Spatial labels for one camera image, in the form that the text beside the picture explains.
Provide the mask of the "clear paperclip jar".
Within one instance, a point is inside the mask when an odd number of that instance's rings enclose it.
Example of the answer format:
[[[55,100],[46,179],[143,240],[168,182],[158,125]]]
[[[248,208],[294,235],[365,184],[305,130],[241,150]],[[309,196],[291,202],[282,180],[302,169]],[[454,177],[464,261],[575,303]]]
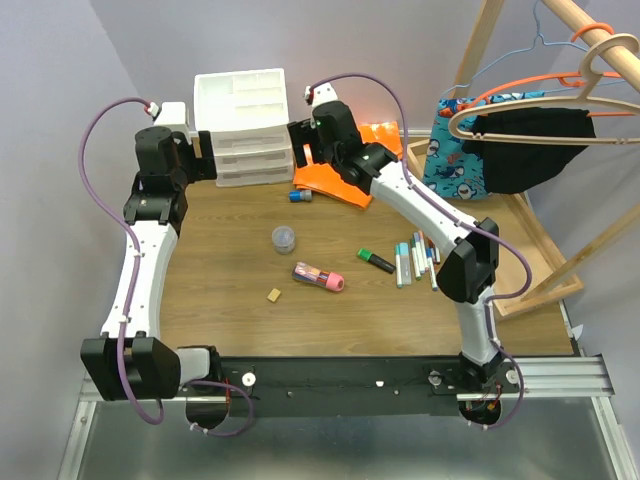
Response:
[[[294,230],[289,226],[278,226],[272,232],[274,249],[279,254],[290,254],[296,246]]]

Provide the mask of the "pink cap pen tube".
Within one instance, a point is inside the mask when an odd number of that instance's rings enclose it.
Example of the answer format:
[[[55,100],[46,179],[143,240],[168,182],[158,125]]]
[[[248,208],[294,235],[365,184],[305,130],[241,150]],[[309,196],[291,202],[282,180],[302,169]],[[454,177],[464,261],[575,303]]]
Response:
[[[344,278],[335,273],[297,262],[292,270],[292,277],[300,282],[313,284],[332,292],[341,292],[345,286]]]

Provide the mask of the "green black highlighter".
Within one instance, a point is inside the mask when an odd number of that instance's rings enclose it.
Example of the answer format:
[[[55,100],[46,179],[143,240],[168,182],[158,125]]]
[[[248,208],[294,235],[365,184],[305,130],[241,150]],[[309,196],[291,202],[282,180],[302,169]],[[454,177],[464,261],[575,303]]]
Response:
[[[376,268],[379,268],[380,270],[385,271],[386,273],[393,274],[396,271],[396,267],[394,264],[390,263],[389,261],[383,259],[382,257],[374,254],[373,252],[367,249],[364,249],[364,248],[359,249],[357,252],[357,256],[361,260],[371,265],[374,265]]]

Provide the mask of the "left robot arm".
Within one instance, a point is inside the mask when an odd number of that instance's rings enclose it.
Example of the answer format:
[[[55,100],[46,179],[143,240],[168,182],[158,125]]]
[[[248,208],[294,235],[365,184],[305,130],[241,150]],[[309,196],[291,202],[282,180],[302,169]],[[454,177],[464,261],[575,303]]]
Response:
[[[188,208],[186,188],[201,179],[201,162],[181,132],[152,126],[135,135],[139,170],[125,203],[126,249],[112,307],[100,333],[83,341],[80,357],[101,397],[171,399],[188,383],[201,395],[222,380],[213,346],[172,349],[160,339],[168,266]]]

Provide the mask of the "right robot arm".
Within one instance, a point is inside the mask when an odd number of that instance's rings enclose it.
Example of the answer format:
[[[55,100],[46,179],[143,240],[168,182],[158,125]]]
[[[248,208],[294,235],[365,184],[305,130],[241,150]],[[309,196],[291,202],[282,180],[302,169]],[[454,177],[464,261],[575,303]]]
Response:
[[[480,392],[497,383],[506,367],[507,381],[524,391],[519,364],[498,338],[493,285],[503,241],[490,218],[477,221],[439,197],[408,170],[403,156],[378,141],[365,140],[350,108],[330,100],[313,108],[310,118],[288,123],[297,165],[308,157],[328,165],[340,179],[363,194],[394,208],[424,231],[444,255],[437,275],[439,291],[453,302],[461,333],[460,379],[464,389]]]

